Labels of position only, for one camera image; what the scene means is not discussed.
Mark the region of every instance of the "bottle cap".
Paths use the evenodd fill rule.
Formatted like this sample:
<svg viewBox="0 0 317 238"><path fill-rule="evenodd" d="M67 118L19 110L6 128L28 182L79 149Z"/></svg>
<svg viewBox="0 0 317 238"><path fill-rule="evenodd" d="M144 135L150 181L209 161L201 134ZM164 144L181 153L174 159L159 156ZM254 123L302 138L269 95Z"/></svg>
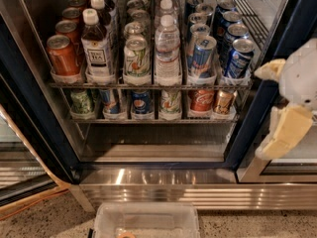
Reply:
<svg viewBox="0 0 317 238"><path fill-rule="evenodd" d="M171 2L171 0L161 0L161 1L160 1L160 7L161 7L163 10L171 9L171 7L172 7L172 2Z"/></svg>
<svg viewBox="0 0 317 238"><path fill-rule="evenodd" d="M86 25L96 25L99 22L99 18L96 10L86 9L82 12L83 21Z"/></svg>
<svg viewBox="0 0 317 238"><path fill-rule="evenodd" d="M91 7L94 9L103 9L105 8L105 0L90 0Z"/></svg>
<svg viewBox="0 0 317 238"><path fill-rule="evenodd" d="M160 24L164 27L170 27L174 24L174 18L170 15L164 15L160 18Z"/></svg>

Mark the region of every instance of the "terrazzo floor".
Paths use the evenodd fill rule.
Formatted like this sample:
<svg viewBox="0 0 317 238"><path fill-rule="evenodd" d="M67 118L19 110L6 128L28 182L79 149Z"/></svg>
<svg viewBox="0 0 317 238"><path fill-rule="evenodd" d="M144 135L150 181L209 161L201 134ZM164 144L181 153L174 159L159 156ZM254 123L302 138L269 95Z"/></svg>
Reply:
<svg viewBox="0 0 317 238"><path fill-rule="evenodd" d="M317 211L199 211L200 237L317 237ZM86 238L95 213L70 193L46 199L0 221L0 237Z"/></svg>

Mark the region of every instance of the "open refrigerator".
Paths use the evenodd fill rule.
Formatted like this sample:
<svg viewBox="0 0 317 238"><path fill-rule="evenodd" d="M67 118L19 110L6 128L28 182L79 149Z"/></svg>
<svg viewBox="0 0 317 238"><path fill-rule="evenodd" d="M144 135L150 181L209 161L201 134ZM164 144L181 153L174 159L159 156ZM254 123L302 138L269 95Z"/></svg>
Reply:
<svg viewBox="0 0 317 238"><path fill-rule="evenodd" d="M53 164L50 154L41 158L53 173L56 170L56 176L71 183L70 190L84 209L94 211L106 201L181 201L199 209L316 207L313 194L317 186L309 183L317 180L313 154L305 160L286 157L272 162L254 155L255 146L267 134L270 107L283 100L275 83L253 76L255 68L275 58L287 58L313 36L314 0L234 0L256 44L248 75L241 84L221 84L217 75L214 84L199 86L186 80L184 50L177 85L156 83L154 73L147 85L125 83L120 75L113 82L96 83L88 80L85 66L82 82L53 80L47 39L54 34L67 1L0 0L2 25L7 29L2 33L7 41L1 50L1 74L27 119L36 124L41 140L52 149ZM127 1L118 0L122 25L127 20ZM205 0L213 8L218 1ZM183 10L184 0L180 4ZM123 66L122 32L120 35L118 71ZM120 119L106 117L99 102L91 117L74 116L71 89L119 89L127 96L126 113ZM131 91L136 89L151 91L151 117L136 117L131 111ZM159 115L164 89L181 91L179 119ZM197 89L235 91L230 115L192 114L187 96ZM14 116L17 111L8 112ZM299 166L301 172L293 173ZM295 190L300 191L298 200Z"/></svg>

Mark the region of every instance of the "metal base panel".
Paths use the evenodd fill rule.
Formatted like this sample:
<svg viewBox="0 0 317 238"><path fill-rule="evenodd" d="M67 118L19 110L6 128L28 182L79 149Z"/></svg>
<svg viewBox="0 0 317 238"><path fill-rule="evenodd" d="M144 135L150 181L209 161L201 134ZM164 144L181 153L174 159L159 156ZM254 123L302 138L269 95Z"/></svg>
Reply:
<svg viewBox="0 0 317 238"><path fill-rule="evenodd" d="M79 185L95 208L106 201L191 202L197 209L317 209L317 184L236 183L226 170L99 170L85 173Z"/></svg>

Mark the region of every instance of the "white robotic hand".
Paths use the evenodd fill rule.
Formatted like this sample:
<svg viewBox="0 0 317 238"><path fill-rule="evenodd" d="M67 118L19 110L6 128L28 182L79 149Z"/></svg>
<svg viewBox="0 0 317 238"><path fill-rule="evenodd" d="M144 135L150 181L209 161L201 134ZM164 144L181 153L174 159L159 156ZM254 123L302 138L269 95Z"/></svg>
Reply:
<svg viewBox="0 0 317 238"><path fill-rule="evenodd" d="M289 101L281 110L273 107L269 134L256 149L261 159L286 155L312 126L317 109L317 39L311 39L287 60L277 59L260 67L255 75L279 84L279 93Z"/></svg>

